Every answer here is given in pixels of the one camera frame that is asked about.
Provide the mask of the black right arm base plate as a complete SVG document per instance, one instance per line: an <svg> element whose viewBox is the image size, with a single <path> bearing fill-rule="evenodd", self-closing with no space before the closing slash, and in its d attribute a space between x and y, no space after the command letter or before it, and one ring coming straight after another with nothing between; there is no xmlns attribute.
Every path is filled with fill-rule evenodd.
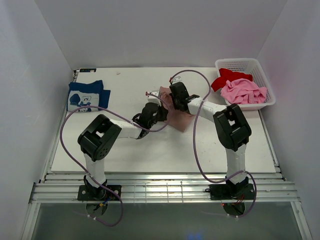
<svg viewBox="0 0 320 240"><path fill-rule="evenodd" d="M240 190L234 190L227 184L210 184L206 189L211 200L253 200L256 191L252 184Z"/></svg>

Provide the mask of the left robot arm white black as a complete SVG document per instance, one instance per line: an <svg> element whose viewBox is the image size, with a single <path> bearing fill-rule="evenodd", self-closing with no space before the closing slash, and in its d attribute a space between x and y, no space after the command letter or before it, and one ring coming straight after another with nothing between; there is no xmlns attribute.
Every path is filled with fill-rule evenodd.
<svg viewBox="0 0 320 240"><path fill-rule="evenodd" d="M92 199L105 197L105 157L111 151L117 139L144 138L158 122L167 120L169 111L163 105L146 103L141 113L132 121L118 121L99 114L77 139L80 150L85 157L88 174L84 177L85 190Z"/></svg>

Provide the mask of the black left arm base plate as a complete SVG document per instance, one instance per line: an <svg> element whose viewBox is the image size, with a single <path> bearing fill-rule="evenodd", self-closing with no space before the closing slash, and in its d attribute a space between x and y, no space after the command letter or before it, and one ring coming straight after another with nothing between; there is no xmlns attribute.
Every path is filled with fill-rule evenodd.
<svg viewBox="0 0 320 240"><path fill-rule="evenodd" d="M115 192L116 194L121 197L122 193L122 186L121 185L107 185L106 186L111 191ZM81 185L78 189L77 193L77 200L78 201L105 201L109 199L110 201L118 201L118 197L116 197L110 191L105 190L104 188L99 189L100 193L94 195L93 192L89 190L86 185Z"/></svg>

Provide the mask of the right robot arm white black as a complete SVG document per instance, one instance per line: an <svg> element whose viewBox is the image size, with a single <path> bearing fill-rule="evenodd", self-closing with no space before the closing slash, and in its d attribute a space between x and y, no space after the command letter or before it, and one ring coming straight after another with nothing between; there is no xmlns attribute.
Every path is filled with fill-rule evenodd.
<svg viewBox="0 0 320 240"><path fill-rule="evenodd" d="M196 128L198 117L214 123L217 137L225 148L227 172L222 182L209 185L208 191L212 200L237 199L246 196L251 190L246 173L245 152L252 130L237 104L219 105L190 95L182 82L170 85L170 96L176 110L195 115Z"/></svg>

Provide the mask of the dusty pink printed t-shirt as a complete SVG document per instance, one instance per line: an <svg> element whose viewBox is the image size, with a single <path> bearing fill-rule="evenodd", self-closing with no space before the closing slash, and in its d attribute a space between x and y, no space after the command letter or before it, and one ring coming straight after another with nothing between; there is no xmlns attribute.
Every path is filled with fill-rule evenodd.
<svg viewBox="0 0 320 240"><path fill-rule="evenodd" d="M182 112L180 110L176 110L174 108L173 100L170 96L170 93L171 90L167 87L161 86L159 88L159 96L167 104L163 107L167 111L170 111L170 113L167 114L167 120L165 120L164 122L168 123L170 126L183 133L194 120L195 116L186 112Z"/></svg>

